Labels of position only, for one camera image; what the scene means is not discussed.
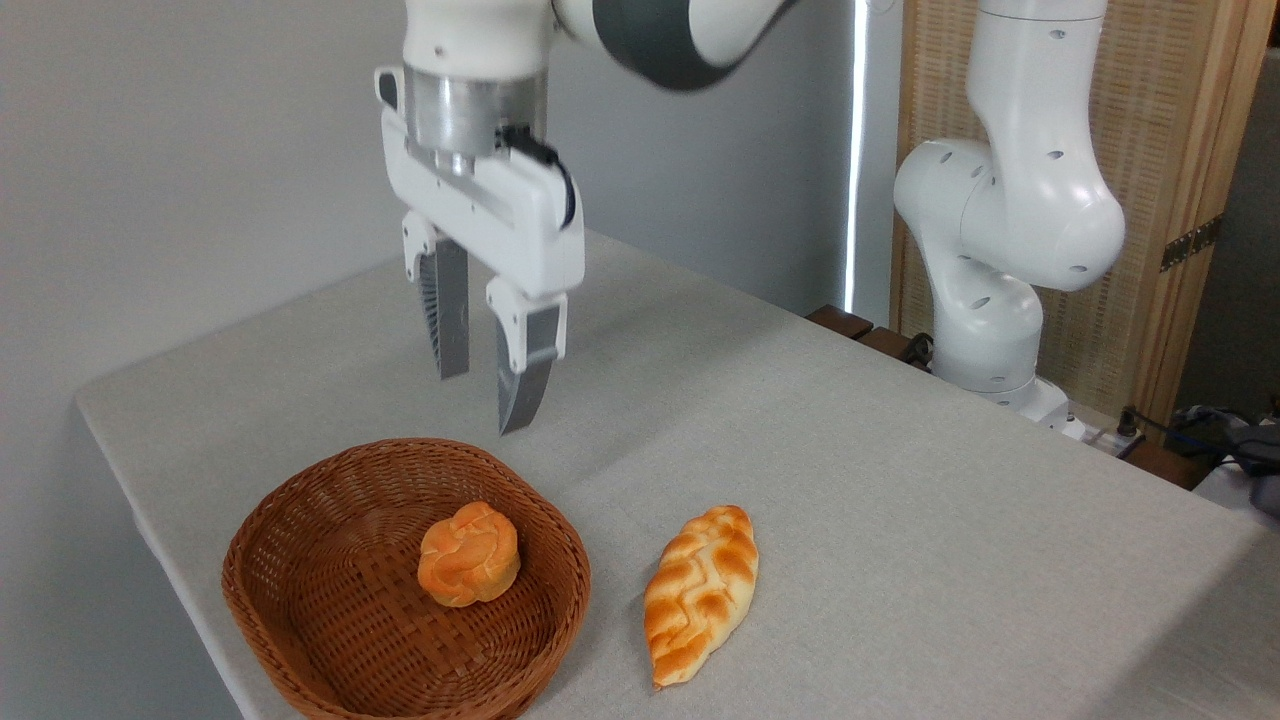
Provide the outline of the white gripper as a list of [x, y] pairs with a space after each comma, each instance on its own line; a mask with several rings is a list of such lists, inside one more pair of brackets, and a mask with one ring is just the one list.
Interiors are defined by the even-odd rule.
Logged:
[[521, 430], [564, 356], [563, 292], [585, 272], [575, 187], [504, 137], [536, 133], [547, 76], [480, 81], [380, 67], [375, 91], [387, 174], [413, 210], [402, 220], [404, 272], [419, 288], [439, 377], [468, 372], [467, 250], [502, 275], [486, 284], [497, 322], [498, 429]]

